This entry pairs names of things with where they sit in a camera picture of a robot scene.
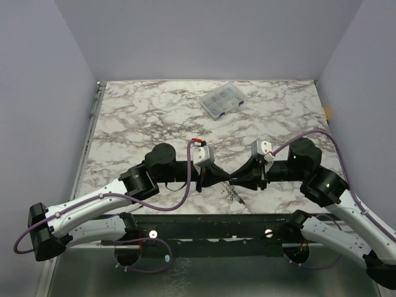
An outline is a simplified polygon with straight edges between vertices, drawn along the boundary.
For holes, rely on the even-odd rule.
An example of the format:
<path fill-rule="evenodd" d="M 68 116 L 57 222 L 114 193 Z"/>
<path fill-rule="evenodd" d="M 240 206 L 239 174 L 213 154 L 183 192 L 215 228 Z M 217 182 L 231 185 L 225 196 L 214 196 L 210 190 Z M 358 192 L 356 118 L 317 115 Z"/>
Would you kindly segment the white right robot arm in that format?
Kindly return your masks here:
<path fill-rule="evenodd" d="M 302 137 L 292 142 L 283 161 L 275 160 L 271 148 L 269 142 L 253 142 L 251 157 L 231 174 L 230 183 L 264 190 L 272 182 L 301 182 L 300 191 L 307 199 L 341 219 L 355 234 L 326 225 L 302 210 L 295 211 L 280 227 L 281 234 L 292 242 L 306 239 L 323 244 L 364 267 L 376 283 L 394 290 L 395 242 L 389 235 L 395 230 L 382 220 L 371 221 L 363 204 L 354 200 L 350 185 L 321 165 L 322 152 L 311 140 Z"/>

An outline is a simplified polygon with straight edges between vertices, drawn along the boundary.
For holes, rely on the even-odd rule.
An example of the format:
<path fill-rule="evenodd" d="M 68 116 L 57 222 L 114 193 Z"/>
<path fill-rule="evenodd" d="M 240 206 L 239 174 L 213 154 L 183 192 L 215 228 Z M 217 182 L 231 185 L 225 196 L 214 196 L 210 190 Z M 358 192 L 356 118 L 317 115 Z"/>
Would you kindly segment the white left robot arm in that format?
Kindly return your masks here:
<path fill-rule="evenodd" d="M 35 260 L 42 262 L 59 256 L 75 245 L 93 241 L 120 241 L 130 244 L 139 233 L 132 215 L 114 210 L 139 204 L 153 210 L 170 212 L 186 201 L 191 183 L 196 191 L 230 178 L 214 162 L 214 153 L 205 143 L 192 140 L 187 159 L 178 161 L 170 144 L 154 146 L 144 160 L 102 188 L 72 201 L 47 207 L 41 202 L 28 211 L 28 233 Z M 172 207 L 150 205 L 146 199 L 157 195 L 159 184 L 184 183 L 181 201 Z"/>

